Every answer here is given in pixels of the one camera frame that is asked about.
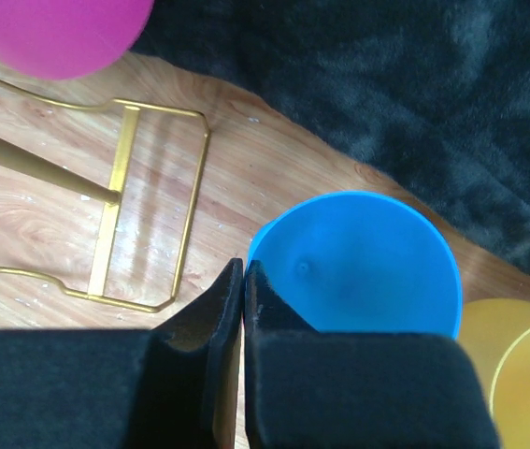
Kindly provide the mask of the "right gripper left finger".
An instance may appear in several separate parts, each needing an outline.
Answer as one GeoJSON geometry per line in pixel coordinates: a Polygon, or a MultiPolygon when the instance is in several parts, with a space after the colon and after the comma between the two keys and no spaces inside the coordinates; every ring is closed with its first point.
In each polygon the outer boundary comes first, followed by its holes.
{"type": "Polygon", "coordinates": [[[0,448],[230,448],[243,264],[152,329],[0,330],[0,448]]]}

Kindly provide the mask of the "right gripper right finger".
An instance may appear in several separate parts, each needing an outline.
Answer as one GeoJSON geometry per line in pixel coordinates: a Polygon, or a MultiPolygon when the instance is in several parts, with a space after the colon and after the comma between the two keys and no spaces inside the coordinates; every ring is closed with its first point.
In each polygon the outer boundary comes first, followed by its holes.
{"type": "Polygon", "coordinates": [[[464,349],[416,333],[322,333],[245,278],[245,428],[253,448],[497,448],[464,349]]]}

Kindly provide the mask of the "blue wine glass back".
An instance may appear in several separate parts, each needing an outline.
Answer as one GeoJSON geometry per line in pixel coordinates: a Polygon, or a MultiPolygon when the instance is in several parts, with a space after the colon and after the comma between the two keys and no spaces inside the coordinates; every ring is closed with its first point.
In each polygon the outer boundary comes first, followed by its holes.
{"type": "Polygon", "coordinates": [[[315,196],[251,241],[272,289],[322,332],[457,338],[461,276],[450,245],[411,206],[378,193],[315,196]]]}

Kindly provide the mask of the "yellow wine glass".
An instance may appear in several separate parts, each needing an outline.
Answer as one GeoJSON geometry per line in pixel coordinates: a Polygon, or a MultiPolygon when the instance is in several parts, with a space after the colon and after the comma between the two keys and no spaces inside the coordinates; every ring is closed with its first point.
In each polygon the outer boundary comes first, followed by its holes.
{"type": "Polygon", "coordinates": [[[530,302],[466,304],[458,341],[476,367],[502,446],[530,449],[530,302]]]}

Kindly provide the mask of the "magenta wine glass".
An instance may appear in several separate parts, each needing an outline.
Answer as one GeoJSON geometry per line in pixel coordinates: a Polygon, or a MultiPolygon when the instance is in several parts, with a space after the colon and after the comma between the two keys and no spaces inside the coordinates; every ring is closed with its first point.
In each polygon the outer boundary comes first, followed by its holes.
{"type": "Polygon", "coordinates": [[[151,0],[0,0],[0,63],[44,80],[84,77],[118,61],[151,0]]]}

